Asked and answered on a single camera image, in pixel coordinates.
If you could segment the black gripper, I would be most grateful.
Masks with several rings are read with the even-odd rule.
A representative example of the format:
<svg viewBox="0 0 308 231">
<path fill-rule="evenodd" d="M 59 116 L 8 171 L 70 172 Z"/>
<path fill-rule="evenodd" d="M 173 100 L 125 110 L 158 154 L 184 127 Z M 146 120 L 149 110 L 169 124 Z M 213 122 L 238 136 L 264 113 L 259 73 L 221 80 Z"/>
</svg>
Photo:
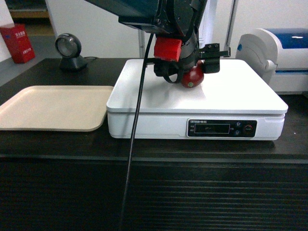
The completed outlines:
<svg viewBox="0 0 308 231">
<path fill-rule="evenodd" d="M 182 81 L 184 72 L 190 70 L 196 65 L 198 59 L 198 42 L 196 40 L 196 35 L 193 34 L 192 37 L 186 41 L 182 41 L 180 59 L 178 62 L 163 61 L 161 59 L 155 58 L 154 63 L 154 73 L 158 77 L 163 77 L 164 80 L 171 84 L 179 84 Z M 231 49 L 220 50 L 219 43 L 206 44 L 203 48 L 199 50 L 199 60 L 203 61 L 202 72 L 203 73 L 217 73 L 220 71 L 220 58 L 230 57 Z M 177 75 L 176 80 L 171 80 L 171 75 Z"/>
</svg>

